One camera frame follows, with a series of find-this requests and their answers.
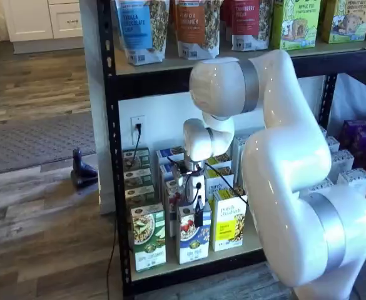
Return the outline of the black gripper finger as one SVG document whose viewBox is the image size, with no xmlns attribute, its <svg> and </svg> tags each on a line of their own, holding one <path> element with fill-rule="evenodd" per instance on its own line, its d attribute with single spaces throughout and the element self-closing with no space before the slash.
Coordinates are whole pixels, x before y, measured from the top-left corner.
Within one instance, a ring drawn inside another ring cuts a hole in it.
<svg viewBox="0 0 366 300">
<path fill-rule="evenodd" d="M 203 225 L 203 201 L 201 196 L 197 196 L 195 199 L 195 213 L 194 213 L 194 224 L 195 226 Z"/>
</svg>

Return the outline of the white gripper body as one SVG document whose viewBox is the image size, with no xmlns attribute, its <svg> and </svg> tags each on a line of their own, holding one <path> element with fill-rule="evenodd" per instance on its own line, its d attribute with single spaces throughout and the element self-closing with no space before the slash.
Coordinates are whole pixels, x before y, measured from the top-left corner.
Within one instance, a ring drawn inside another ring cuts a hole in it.
<svg viewBox="0 0 366 300">
<path fill-rule="evenodd" d="M 186 202 L 191 205 L 205 205 L 206 189 L 204 175 L 191 173 L 186 180 Z"/>
</svg>

